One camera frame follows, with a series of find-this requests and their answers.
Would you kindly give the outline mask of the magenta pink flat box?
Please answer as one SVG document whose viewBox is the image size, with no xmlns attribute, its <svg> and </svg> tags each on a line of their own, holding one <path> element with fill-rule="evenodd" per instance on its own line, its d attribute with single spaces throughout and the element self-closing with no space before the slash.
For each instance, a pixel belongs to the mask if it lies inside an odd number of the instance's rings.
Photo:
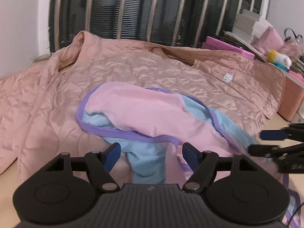
<svg viewBox="0 0 304 228">
<path fill-rule="evenodd" d="M 202 42 L 201 48 L 212 51 L 232 51 L 241 54 L 248 59 L 255 60 L 255 55 L 253 53 L 210 36 L 207 36 L 205 42 Z"/>
</svg>

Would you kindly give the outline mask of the pink quilted jacket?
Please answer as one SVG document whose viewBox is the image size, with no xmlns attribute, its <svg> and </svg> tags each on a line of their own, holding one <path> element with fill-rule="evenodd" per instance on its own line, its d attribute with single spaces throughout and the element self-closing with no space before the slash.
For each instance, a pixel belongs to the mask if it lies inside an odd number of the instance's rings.
<svg viewBox="0 0 304 228">
<path fill-rule="evenodd" d="M 82 31 L 48 61 L 1 79 L 1 172 L 17 162 L 24 181 L 62 151 L 77 157 L 106 148 L 80 129 L 76 111 L 94 87 L 114 81 L 191 95 L 251 135 L 276 114 L 285 88 L 281 70 L 235 52 Z"/>
</svg>

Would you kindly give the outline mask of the pink and blue fleece garment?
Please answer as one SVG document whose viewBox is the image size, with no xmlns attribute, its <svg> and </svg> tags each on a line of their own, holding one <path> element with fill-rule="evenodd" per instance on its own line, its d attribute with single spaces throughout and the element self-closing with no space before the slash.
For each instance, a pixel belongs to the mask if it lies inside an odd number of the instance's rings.
<svg viewBox="0 0 304 228">
<path fill-rule="evenodd" d="M 284 227 L 284 219 L 301 226 L 288 175 L 270 159 L 251 157 L 255 139 L 195 98 L 107 82 L 85 96 L 76 118 L 82 130 L 119 143 L 130 156 L 153 151 L 161 163 L 141 160 L 135 173 L 153 169 L 165 181 L 103 191 L 89 212 L 92 227 Z M 193 172 L 182 156 L 188 142 L 217 153 L 215 169 Z"/>
</svg>

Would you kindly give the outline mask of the salmon pink storage box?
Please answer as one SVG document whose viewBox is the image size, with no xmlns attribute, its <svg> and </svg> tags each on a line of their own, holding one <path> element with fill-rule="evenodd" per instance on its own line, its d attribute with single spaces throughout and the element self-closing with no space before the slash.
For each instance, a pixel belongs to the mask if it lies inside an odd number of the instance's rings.
<svg viewBox="0 0 304 228">
<path fill-rule="evenodd" d="M 291 121 L 303 101 L 303 82 L 284 72 L 285 88 L 278 113 L 287 121 Z"/>
</svg>

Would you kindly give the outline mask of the window with metal bars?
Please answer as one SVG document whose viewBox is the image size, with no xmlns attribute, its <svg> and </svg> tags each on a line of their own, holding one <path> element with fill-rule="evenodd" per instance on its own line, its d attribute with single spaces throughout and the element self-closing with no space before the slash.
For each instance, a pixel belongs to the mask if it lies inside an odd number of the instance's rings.
<svg viewBox="0 0 304 228">
<path fill-rule="evenodd" d="M 264 17 L 270 0 L 51 0 L 50 51 L 82 30 L 102 38 L 200 47 L 208 36 L 232 31 L 244 10 Z"/>
</svg>

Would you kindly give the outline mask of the white cardboard boxes stack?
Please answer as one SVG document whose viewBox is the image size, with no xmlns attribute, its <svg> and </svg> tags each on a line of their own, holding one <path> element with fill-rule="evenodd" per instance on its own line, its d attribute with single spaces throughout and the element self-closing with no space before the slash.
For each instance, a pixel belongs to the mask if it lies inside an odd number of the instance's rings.
<svg viewBox="0 0 304 228">
<path fill-rule="evenodd" d="M 244 9 L 242 13 L 237 13 L 232 33 L 244 42 L 253 45 L 269 27 L 272 27 L 272 24 L 264 17 Z"/>
</svg>

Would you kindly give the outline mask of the white and yellow plush toy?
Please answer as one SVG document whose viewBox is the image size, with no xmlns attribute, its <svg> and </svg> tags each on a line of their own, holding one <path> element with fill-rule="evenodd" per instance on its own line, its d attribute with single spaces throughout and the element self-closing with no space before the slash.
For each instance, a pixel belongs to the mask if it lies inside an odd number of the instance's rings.
<svg viewBox="0 0 304 228">
<path fill-rule="evenodd" d="M 286 68 L 287 70 L 290 70 L 292 61 L 287 55 L 279 53 L 278 51 L 271 49 L 266 54 L 266 57 L 267 57 L 267 61 L 269 61 L 270 63 L 273 63 L 273 64 L 276 63 L 276 64 Z"/>
</svg>

